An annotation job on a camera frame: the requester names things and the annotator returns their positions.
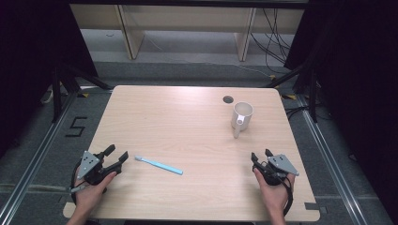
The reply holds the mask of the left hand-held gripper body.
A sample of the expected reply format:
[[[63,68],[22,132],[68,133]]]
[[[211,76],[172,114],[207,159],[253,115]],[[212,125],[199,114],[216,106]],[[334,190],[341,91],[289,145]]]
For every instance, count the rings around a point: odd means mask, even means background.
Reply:
[[[104,167],[103,159],[106,156],[103,152],[92,154],[84,151],[81,159],[80,167],[77,174],[77,179],[84,179],[90,185],[99,184],[108,174],[112,172],[121,173],[122,164],[119,161]]]

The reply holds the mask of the person's right hand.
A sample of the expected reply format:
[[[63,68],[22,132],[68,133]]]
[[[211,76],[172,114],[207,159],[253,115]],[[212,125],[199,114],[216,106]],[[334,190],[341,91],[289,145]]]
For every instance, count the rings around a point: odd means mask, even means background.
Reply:
[[[284,218],[283,210],[288,202],[288,193],[283,184],[270,186],[263,175],[257,170],[253,170],[262,194],[263,203],[270,216],[281,216]]]

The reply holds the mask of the black metal stand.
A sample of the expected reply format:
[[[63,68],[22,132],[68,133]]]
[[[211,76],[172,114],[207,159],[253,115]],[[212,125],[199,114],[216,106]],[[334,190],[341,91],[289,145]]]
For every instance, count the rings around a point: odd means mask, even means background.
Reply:
[[[295,94],[303,94],[305,91],[309,94],[309,114],[316,123],[316,73],[313,66],[306,63],[298,66],[292,71],[284,74],[281,78],[265,85],[265,88],[274,88],[292,78],[296,77],[296,81],[292,87]]]
[[[77,94],[81,91],[80,85],[76,78],[82,78],[103,90],[113,90],[114,88],[100,80],[98,76],[90,75],[77,67],[70,66],[65,63],[60,63],[54,68],[53,72],[53,103],[54,103],[54,117],[53,122],[56,122],[63,112],[63,103],[61,100],[61,86],[64,86],[67,92]]]

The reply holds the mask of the dark curtain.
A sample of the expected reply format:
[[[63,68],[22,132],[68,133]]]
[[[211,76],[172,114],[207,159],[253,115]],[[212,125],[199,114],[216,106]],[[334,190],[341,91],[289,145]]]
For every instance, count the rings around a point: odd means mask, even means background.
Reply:
[[[0,0],[0,158],[62,64],[97,74],[69,2]]]
[[[398,225],[398,0],[308,0],[285,66],[309,56],[334,10],[316,69],[329,111],[394,225]]]

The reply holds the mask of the white cup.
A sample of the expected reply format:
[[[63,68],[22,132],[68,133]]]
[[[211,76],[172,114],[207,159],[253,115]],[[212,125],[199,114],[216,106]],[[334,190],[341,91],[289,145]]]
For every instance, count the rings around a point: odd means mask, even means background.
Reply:
[[[248,128],[253,116],[253,106],[248,102],[238,102],[233,108],[231,126],[234,129],[234,138],[237,139],[241,131]]]

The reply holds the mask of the metal floor rail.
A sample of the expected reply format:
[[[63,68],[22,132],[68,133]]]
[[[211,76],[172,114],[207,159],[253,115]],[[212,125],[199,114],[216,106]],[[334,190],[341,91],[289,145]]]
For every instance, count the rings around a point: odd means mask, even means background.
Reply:
[[[313,120],[310,115],[310,110],[305,110],[303,116],[311,131],[314,140],[316,142],[317,148],[324,159],[327,168],[329,170],[330,176],[339,192],[340,197],[344,203],[344,206],[351,217],[354,225],[369,225],[367,219],[365,218],[363,211],[360,208],[360,204],[353,194],[353,191],[347,184],[344,175],[337,164],[334,156],[332,155],[329,145],[321,132],[319,125]]]
[[[23,171],[22,177],[19,179],[19,182],[12,188],[8,200],[1,207],[0,225],[9,225],[14,215],[16,214],[28,190],[29,185],[32,183],[33,179],[38,173],[38,170],[43,160],[45,159],[51,145],[54,142],[55,136],[57,135],[59,129],[64,123],[70,105],[73,103],[76,97],[76,93],[68,94],[68,96],[65,98],[65,101],[61,104],[61,113],[50,124],[40,145],[36,149],[35,154],[32,156],[25,170]]]

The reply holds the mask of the light blue toothbrush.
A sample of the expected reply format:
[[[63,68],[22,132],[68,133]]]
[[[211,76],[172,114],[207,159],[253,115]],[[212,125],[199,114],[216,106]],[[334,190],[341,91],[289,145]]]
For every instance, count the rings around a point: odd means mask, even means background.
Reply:
[[[171,173],[176,173],[178,175],[182,175],[183,174],[182,170],[180,170],[178,168],[175,168],[175,167],[172,167],[172,166],[169,166],[169,165],[162,164],[162,163],[160,163],[158,161],[150,160],[150,159],[147,159],[147,158],[144,158],[144,157],[141,157],[141,156],[134,156],[134,158],[135,158],[135,160],[148,163],[148,164],[150,164],[152,166],[155,166],[157,168],[161,168],[161,169],[166,170],[166,171],[171,172]]]

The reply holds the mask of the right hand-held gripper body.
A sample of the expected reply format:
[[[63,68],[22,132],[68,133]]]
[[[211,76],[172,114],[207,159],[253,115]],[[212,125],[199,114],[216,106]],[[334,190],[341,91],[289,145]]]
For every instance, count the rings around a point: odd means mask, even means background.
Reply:
[[[288,174],[299,176],[299,171],[284,154],[267,157],[267,161],[254,162],[254,168],[264,177],[265,181],[271,186],[278,186]]]

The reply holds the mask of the beige wooden desk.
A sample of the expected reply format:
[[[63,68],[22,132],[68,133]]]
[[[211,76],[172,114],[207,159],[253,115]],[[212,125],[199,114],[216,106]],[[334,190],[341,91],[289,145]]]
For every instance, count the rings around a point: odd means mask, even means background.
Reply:
[[[134,60],[147,31],[225,32],[235,36],[238,60],[246,60],[251,33],[294,35],[301,9],[260,7],[70,6],[82,29],[119,30]]]

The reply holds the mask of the person's left hand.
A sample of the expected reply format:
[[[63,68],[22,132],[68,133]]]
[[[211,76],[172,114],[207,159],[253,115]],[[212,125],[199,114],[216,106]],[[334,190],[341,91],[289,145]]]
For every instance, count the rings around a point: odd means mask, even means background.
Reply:
[[[89,185],[84,179],[77,179],[75,181],[75,187],[84,187],[75,193],[76,197],[76,208],[75,211],[81,215],[90,215],[91,212],[96,208],[97,204],[102,198],[102,194],[107,186],[116,177],[115,172],[108,174],[99,184]]]

